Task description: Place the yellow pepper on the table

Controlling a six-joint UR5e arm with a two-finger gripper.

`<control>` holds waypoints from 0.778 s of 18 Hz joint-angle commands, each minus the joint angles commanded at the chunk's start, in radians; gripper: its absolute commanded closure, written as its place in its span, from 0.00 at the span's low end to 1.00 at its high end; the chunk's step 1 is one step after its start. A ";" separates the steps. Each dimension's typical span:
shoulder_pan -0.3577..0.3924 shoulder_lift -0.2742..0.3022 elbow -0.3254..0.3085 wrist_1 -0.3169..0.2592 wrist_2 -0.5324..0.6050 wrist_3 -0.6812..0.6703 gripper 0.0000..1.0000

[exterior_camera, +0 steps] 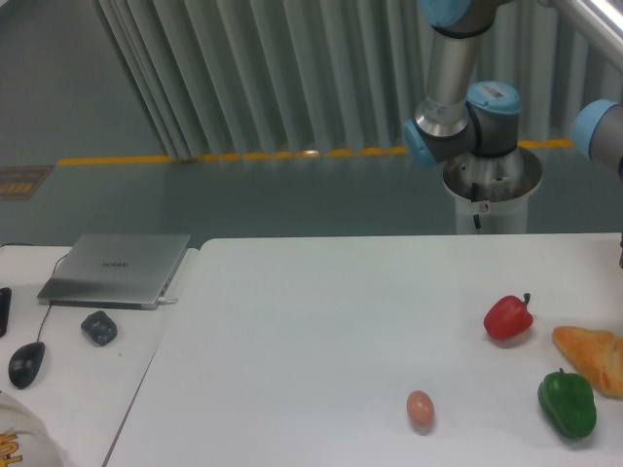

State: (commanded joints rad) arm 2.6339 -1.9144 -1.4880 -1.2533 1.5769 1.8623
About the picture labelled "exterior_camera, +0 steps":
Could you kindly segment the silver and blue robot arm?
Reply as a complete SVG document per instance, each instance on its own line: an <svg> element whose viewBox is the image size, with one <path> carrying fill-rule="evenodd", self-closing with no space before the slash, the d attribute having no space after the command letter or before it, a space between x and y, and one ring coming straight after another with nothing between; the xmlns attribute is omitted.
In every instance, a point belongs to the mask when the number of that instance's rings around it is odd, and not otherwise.
<svg viewBox="0 0 623 467"><path fill-rule="evenodd" d="M518 146L519 94L504 83L469 85L481 36L497 10L514 1L419 1L434 31L425 99L403 125L406 147L422 165L469 154L493 161ZM570 20L622 72L622 1L538 1ZM581 154L622 180L622 103L601 99L575 118Z"/></svg>

